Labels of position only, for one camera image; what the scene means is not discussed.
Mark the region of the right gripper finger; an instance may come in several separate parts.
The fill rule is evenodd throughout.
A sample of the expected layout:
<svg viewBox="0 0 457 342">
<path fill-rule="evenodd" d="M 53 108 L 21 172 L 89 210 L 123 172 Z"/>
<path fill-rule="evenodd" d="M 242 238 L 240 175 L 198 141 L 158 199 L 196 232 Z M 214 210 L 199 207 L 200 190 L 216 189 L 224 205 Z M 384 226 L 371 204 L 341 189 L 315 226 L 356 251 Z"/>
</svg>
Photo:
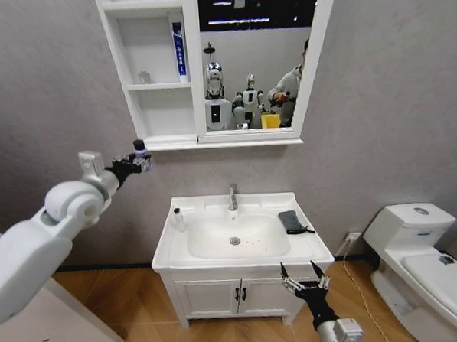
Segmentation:
<svg viewBox="0 0 457 342">
<path fill-rule="evenodd" d="M 289 274 L 282 263 L 280 263 L 280 272 L 282 275 L 282 286 L 284 286 L 289 292 L 302 290 L 302 286 L 296 280 L 289 277 Z"/>
<path fill-rule="evenodd" d="M 329 289 L 331 279 L 313 261 L 310 261 L 310 263 L 313 271 L 316 274 L 317 286 L 321 289 Z"/>
</svg>

